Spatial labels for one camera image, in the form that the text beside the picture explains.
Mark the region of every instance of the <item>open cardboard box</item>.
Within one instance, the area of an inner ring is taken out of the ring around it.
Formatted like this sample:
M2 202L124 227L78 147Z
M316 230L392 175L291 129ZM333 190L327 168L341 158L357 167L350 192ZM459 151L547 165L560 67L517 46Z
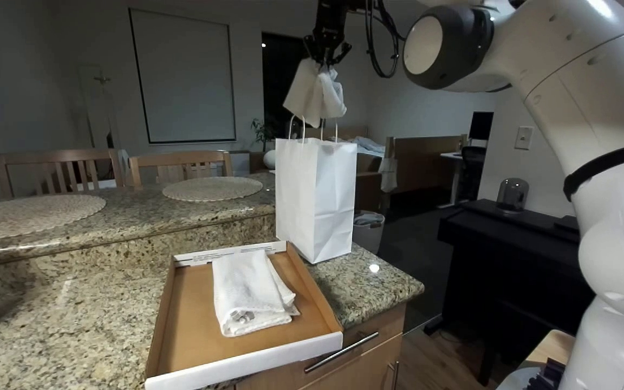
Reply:
M239 339L221 335L212 303L210 259L266 250L275 270L295 290L299 316ZM296 250L263 242L179 253L169 270L147 358L145 387L204 387L343 346L343 329Z

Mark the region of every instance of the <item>wooden chair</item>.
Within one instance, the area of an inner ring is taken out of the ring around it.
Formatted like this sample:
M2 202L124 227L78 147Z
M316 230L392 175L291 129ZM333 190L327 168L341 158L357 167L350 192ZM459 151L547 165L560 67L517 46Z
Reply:
M132 186L142 189L142 168L152 167L157 185L179 183L204 175L230 175L227 151L171 151L130 158Z
M0 153L0 186L15 198L13 178L34 180L34 192L83 192L122 186L124 171L114 150L54 150L31 153Z

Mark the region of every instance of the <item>white robot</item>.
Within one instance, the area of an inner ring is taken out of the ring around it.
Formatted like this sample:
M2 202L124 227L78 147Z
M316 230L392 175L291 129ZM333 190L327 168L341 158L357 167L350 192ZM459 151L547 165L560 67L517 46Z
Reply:
M597 290L562 387L624 390L624 8L613 0L436 7L410 31L408 75L489 90L502 77L551 141Z

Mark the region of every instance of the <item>whiteboard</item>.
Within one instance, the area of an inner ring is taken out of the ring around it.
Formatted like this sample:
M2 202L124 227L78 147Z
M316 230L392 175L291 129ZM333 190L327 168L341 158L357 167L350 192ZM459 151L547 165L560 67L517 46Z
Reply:
M130 10L149 142L234 139L230 31Z

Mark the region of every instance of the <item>wall outlet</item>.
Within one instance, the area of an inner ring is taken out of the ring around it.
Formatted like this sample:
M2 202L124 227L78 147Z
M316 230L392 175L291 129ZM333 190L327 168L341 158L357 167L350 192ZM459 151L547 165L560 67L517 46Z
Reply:
M528 150L530 145L530 128L517 128L516 129L516 141L514 141L514 150Z

